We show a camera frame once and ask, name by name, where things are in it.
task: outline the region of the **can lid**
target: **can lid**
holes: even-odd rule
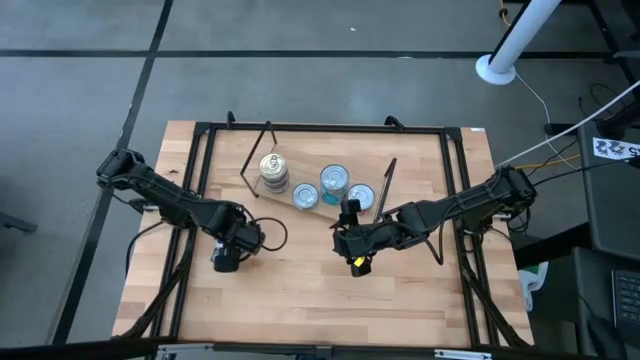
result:
[[[375,193],[369,185],[356,184],[349,189],[349,200],[360,200],[360,209],[367,210],[373,206],[375,200]]]
[[[293,189],[293,204],[302,209],[308,209],[318,203],[318,189],[307,183],[296,185]]]
[[[322,185],[329,190],[340,190],[349,183],[349,172],[342,165],[329,165],[320,174]]]
[[[278,154],[269,154],[260,160],[260,174],[267,178],[276,178],[287,171],[287,162]]]

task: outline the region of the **silver can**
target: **silver can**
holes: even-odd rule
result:
[[[269,154],[260,160],[260,177],[272,193],[280,194],[289,185],[287,162],[278,154]]]
[[[329,165],[320,173],[322,199],[329,205],[338,205],[347,193],[349,172],[342,165]]]
[[[296,185],[293,188],[293,205],[300,210],[309,210],[318,204],[318,189],[307,183]]]
[[[376,200],[376,195],[371,186],[366,184],[356,184],[349,189],[347,195],[349,200],[360,200],[360,214],[365,215],[373,207],[373,203]]]

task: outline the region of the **sticker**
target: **sticker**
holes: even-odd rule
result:
[[[632,158],[640,156],[640,145],[594,137],[593,155],[611,160]]]

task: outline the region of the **wooden table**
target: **wooden table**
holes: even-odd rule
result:
[[[158,174],[178,184],[182,182],[194,124],[168,123],[155,167]],[[482,129],[463,128],[462,134],[469,177],[475,185],[493,173],[487,136]],[[246,188],[239,171],[257,135],[257,131],[248,130],[217,132],[206,197],[240,202],[256,217],[279,218],[289,229],[289,243],[281,251],[262,251],[251,257],[236,273],[221,274],[213,271],[209,259],[215,241],[200,231],[182,316],[181,339],[470,346],[451,222],[444,229],[444,266],[438,266],[426,246],[387,250],[374,258],[370,275],[352,278],[344,260],[331,250],[333,243],[328,229],[331,220],[262,197],[255,199]],[[393,157],[398,158],[386,209],[446,196],[438,136],[283,131],[276,135],[279,143],[310,154],[338,158],[349,154],[351,161],[357,157],[381,174]],[[450,142],[449,147],[459,191],[462,186],[454,144]],[[196,163],[194,189],[201,162],[200,159]],[[248,171],[247,175],[257,174]],[[146,214],[141,228],[158,220],[157,213]],[[494,226],[507,231],[499,221]],[[283,233],[277,225],[265,222],[263,230],[266,244],[279,244]],[[114,334],[131,327],[156,295],[170,233],[171,228],[162,225],[138,240]],[[431,241],[437,241],[437,236],[432,236]],[[495,303],[519,335],[532,344],[511,244],[501,235],[489,232],[483,249]],[[170,299],[162,334],[168,333],[172,309]],[[484,313],[477,299],[476,311],[481,339],[487,343]]]

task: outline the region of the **white pole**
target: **white pole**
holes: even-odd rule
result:
[[[562,0],[530,0],[520,11],[504,35],[498,48],[476,62],[476,72],[494,85],[506,85],[516,77],[513,66],[524,48],[529,45],[553,10]]]

